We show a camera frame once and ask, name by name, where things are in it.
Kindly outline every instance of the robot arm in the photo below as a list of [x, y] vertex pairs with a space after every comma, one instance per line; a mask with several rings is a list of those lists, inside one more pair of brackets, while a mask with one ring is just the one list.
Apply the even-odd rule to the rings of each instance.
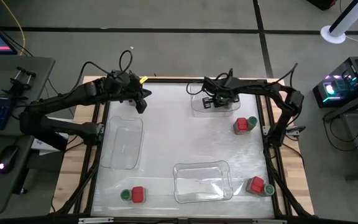
[[[234, 102], [240, 93], [269, 96], [282, 113], [278, 121], [269, 129], [267, 143], [280, 147], [285, 137], [291, 117], [301, 111], [304, 96], [290, 86], [267, 83], [265, 80], [240, 80], [229, 72], [226, 78], [212, 80], [204, 78], [202, 90], [212, 96], [215, 106], [225, 106]], [[283, 100], [280, 91], [287, 93]]]
[[112, 71], [107, 77], [79, 85], [73, 91], [46, 100], [32, 102], [20, 114], [20, 128], [24, 134], [64, 151], [66, 140], [58, 133], [76, 134], [86, 145], [95, 145], [101, 140], [101, 124], [75, 124], [49, 119], [46, 114], [76, 105], [93, 105], [107, 101], [134, 100], [138, 113], [147, 107], [144, 98], [152, 94], [142, 88], [140, 78], [133, 74]]

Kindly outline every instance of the white base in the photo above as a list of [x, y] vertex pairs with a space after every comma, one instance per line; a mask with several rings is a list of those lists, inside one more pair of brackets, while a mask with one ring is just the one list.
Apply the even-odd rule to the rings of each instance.
[[329, 28], [331, 26], [324, 26], [321, 31], [320, 34], [323, 37], [324, 40], [327, 40], [328, 42], [332, 43], [332, 44], [341, 44], [346, 40], [346, 35], [342, 34], [339, 37], [334, 37], [331, 35], [331, 33], [329, 32]]

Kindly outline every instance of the desk clamp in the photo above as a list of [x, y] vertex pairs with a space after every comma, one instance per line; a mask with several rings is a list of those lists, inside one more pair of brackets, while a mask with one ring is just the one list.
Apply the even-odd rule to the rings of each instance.
[[[286, 136], [293, 136], [295, 138], [299, 137], [299, 134], [305, 130], [305, 126], [290, 126], [286, 128]], [[263, 126], [262, 131], [264, 132], [264, 136], [269, 132], [270, 126]]]

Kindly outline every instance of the clear plastic container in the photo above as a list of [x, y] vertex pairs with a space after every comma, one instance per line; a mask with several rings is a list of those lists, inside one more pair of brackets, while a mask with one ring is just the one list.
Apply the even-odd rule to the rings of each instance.
[[[203, 85], [200, 83], [191, 83], [189, 85], [190, 93], [197, 93], [201, 90]], [[205, 109], [203, 104], [203, 98], [210, 98], [205, 92], [201, 91], [197, 95], [191, 96], [191, 108], [193, 109], [193, 116], [197, 118], [216, 118], [223, 116], [232, 116], [236, 110], [241, 106], [240, 101], [233, 103], [229, 106], [212, 107]]]
[[133, 169], [142, 147], [143, 121], [140, 118], [113, 116], [109, 120], [107, 144], [101, 166], [112, 169]]
[[175, 200], [179, 203], [229, 200], [233, 197], [230, 167], [225, 161], [176, 164]]

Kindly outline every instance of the computer tower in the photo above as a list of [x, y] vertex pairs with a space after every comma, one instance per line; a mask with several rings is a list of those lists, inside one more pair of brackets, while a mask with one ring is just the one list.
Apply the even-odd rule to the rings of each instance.
[[349, 57], [313, 88], [320, 108], [340, 107], [358, 97], [358, 57]]

